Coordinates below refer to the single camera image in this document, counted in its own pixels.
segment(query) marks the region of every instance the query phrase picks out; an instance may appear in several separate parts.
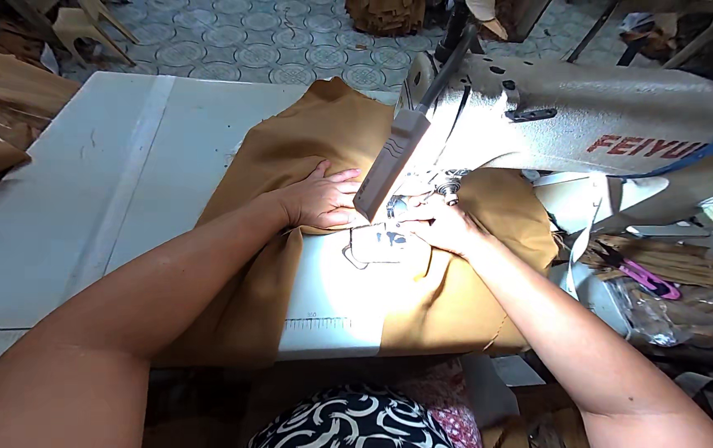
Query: woman's right hand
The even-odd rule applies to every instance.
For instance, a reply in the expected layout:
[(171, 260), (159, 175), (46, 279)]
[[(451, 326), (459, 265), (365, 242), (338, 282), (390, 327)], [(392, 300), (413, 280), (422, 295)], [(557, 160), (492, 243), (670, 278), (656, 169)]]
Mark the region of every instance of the woman's right hand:
[(459, 206), (448, 206), (441, 195), (422, 202), (410, 199), (408, 209), (399, 216), (400, 228), (417, 235), (428, 244), (466, 258), (471, 249), (491, 239)]

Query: black and white patterned clothing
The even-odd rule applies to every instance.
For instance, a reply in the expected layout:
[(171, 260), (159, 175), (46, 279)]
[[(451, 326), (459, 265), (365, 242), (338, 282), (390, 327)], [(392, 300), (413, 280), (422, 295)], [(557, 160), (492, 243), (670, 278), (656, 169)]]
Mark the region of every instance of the black and white patterned clothing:
[(248, 448), (453, 448), (439, 423), (401, 392), (367, 384), (318, 392), (283, 412)]

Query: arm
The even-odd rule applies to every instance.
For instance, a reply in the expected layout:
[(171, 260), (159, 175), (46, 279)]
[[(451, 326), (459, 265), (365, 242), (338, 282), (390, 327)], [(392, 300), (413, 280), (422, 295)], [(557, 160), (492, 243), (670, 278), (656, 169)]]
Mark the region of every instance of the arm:
[(357, 214), (359, 174), (304, 181), (135, 258), (54, 310), (0, 357), (0, 446), (141, 446), (149, 357), (286, 226)]
[(581, 409), (593, 446), (713, 446), (713, 422), (678, 386), (458, 207), (432, 201), (402, 219), (471, 263)]

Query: hand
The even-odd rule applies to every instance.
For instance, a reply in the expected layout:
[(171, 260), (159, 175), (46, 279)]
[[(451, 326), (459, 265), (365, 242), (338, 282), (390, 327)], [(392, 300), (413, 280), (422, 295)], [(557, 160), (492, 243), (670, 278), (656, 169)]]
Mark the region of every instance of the hand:
[(361, 170), (351, 168), (324, 177), (331, 166), (329, 160), (324, 160), (306, 179), (271, 192), (287, 214), (290, 226), (325, 229), (348, 224), (359, 217), (353, 198), (360, 183), (346, 181), (359, 176)]
[(448, 206), (441, 195), (434, 195), (426, 202), (418, 196), (409, 202), (409, 209), (399, 216), (403, 221), (400, 228), (434, 247), (466, 257), (477, 243), (491, 238), (459, 206)]

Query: forearm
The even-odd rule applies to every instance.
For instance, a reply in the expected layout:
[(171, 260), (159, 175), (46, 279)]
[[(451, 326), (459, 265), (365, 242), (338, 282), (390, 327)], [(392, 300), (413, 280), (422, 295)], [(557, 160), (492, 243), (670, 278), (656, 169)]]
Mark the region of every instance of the forearm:
[(262, 195), (113, 271), (28, 338), (39, 347), (61, 343), (149, 357), (176, 339), (286, 223), (273, 197)]
[(617, 415), (696, 408), (655, 365), (501, 242), (489, 237), (478, 244), (467, 255), (471, 265), (581, 410)]

